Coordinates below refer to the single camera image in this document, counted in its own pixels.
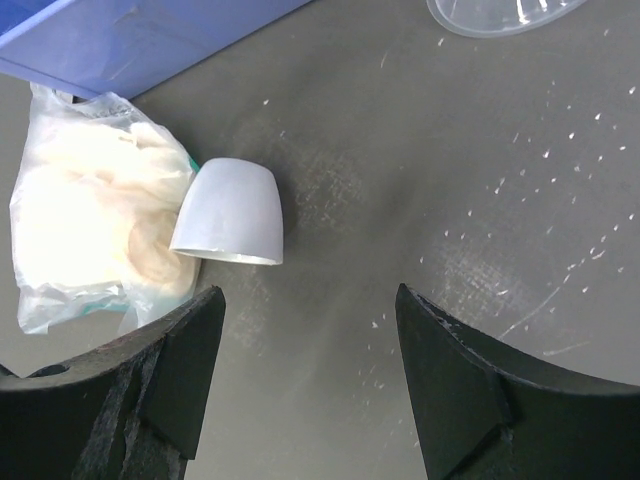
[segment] transparent lid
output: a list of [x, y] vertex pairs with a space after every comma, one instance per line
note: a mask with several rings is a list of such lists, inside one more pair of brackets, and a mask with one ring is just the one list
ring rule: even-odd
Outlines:
[[539, 27], [586, 0], [427, 0], [442, 26], [468, 37], [502, 37]]

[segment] blue plastic tray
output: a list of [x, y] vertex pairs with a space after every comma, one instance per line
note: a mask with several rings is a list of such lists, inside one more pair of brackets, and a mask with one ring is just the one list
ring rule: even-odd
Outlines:
[[0, 0], [0, 72], [131, 98], [310, 0]]

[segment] scratch mark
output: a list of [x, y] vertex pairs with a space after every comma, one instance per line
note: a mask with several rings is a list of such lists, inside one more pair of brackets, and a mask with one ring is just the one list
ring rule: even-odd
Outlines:
[[561, 348], [560, 350], [547, 350], [545, 352], [542, 352], [542, 354], [545, 357], [553, 357], [554, 355], [560, 355], [561, 353], [568, 352], [569, 350], [573, 350], [574, 348], [584, 347], [585, 345], [588, 345], [590, 343], [591, 341], [576, 343], [575, 345], [570, 345], [568, 347]]
[[387, 59], [387, 55], [389, 55], [389, 50], [384, 52], [384, 56], [382, 57], [382, 61], [380, 62], [380, 70], [382, 70], [384, 68], [384, 62]]
[[524, 316], [522, 319], [518, 320], [516, 323], [514, 323], [513, 325], [511, 325], [507, 330], [505, 330], [499, 337], [498, 340], [502, 340], [504, 337], [506, 337], [509, 333], [511, 333], [513, 330], [515, 330], [516, 328], [518, 328], [520, 325], [522, 325], [524, 322], [526, 322], [527, 320], [529, 320], [531, 317], [533, 317], [535, 314], [537, 314], [540, 310], [542, 310], [550, 301], [553, 297], [555, 297], [557, 295], [557, 293], [560, 291], [560, 287], [557, 287], [553, 292], [551, 292], [551, 295], [549, 295], [547, 298], [545, 298], [542, 303], [540, 303], [540, 305], [538, 305], [536, 308], [534, 308], [533, 310], [531, 310], [531, 312], [529, 312], [529, 314], [527, 314], [526, 316]]

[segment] dark gray workbench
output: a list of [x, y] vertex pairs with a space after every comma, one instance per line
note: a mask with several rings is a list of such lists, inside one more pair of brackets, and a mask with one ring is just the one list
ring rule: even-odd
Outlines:
[[282, 267], [204, 268], [229, 308], [188, 478], [425, 478], [400, 282], [640, 383], [638, 25], [636, 0], [591, 0], [481, 41], [423, 0], [319, 0], [137, 100], [199, 161], [271, 168], [284, 202]]

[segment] white cup-shaped object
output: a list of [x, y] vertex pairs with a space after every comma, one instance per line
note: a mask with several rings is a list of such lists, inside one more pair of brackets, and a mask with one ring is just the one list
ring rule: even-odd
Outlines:
[[209, 260], [281, 264], [282, 206], [273, 174], [236, 158], [209, 160], [184, 199], [171, 250]]

